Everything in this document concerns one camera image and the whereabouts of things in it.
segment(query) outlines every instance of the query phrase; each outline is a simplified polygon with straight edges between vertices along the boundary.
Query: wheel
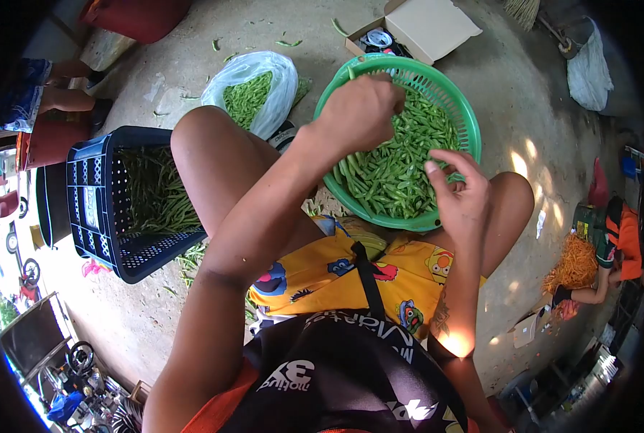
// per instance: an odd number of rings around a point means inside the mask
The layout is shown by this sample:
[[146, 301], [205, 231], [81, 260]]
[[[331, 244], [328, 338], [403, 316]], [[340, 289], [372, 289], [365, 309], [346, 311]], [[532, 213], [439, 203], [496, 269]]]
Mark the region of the wheel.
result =
[[24, 197], [19, 199], [19, 219], [22, 219], [28, 213], [28, 200]]
[[77, 342], [67, 352], [67, 364], [76, 374], [83, 376], [93, 367], [93, 346], [88, 342]]
[[18, 248], [18, 239], [16, 238], [16, 233], [10, 231], [6, 234], [6, 250], [11, 254], [16, 254], [16, 249]]
[[38, 281], [40, 280], [40, 266], [38, 265], [38, 262], [32, 258], [26, 259], [23, 263], [23, 273], [27, 277], [26, 283], [28, 285], [38, 284]]

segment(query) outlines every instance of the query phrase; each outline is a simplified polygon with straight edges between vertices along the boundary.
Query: hand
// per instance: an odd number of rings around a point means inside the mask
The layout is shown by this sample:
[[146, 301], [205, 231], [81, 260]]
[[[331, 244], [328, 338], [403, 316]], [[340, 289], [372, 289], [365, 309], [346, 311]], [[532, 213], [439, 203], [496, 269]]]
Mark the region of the hand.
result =
[[388, 74], [361, 75], [332, 93], [310, 127], [339, 160], [394, 137], [392, 116], [404, 110], [405, 100], [404, 90]]
[[430, 156], [454, 165], [466, 179], [466, 184], [455, 192], [447, 185], [445, 172], [435, 161], [425, 163], [425, 172], [435, 189], [439, 219], [449, 236], [458, 246], [466, 240], [480, 241], [485, 229], [490, 182], [470, 154], [455, 150], [431, 150]]

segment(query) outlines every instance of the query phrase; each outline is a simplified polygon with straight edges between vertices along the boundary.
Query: black strap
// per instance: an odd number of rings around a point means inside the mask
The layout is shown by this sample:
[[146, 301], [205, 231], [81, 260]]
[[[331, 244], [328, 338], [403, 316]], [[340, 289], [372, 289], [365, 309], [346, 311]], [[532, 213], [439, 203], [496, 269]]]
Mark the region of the black strap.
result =
[[382, 304], [382, 297], [379, 295], [377, 281], [374, 279], [376, 268], [374, 264], [369, 262], [363, 244], [355, 242], [351, 247], [351, 251], [356, 255], [355, 265], [358, 269], [358, 275], [361, 277], [365, 298], [368, 299], [370, 315], [376, 319], [384, 319], [384, 304]]

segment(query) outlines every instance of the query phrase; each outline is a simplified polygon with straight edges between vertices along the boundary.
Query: orange pile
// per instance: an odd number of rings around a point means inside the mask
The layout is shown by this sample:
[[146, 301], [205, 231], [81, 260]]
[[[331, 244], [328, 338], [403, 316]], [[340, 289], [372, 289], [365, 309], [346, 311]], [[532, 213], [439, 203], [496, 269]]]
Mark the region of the orange pile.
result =
[[560, 284], [568, 289], [591, 287], [596, 278], [597, 268], [593, 245], [570, 233], [565, 238], [560, 260], [543, 279], [541, 289], [555, 293]]

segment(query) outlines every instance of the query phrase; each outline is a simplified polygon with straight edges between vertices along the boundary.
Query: white plastic bag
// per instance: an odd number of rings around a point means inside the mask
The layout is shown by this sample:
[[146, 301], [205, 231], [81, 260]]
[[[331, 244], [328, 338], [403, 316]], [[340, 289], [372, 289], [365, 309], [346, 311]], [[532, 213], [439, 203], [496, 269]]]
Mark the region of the white plastic bag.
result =
[[611, 74], [603, 57], [601, 33], [593, 24], [593, 33], [579, 50], [577, 56], [567, 61], [567, 85], [570, 96], [579, 105], [591, 111], [601, 111], [608, 102], [608, 92], [613, 90]]
[[266, 101], [250, 124], [250, 132], [268, 140], [286, 120], [298, 89], [298, 72], [293, 61], [273, 51], [256, 51], [234, 57], [216, 74], [201, 94], [202, 105], [225, 110], [223, 91], [228, 86], [248, 82], [271, 71], [271, 87]]

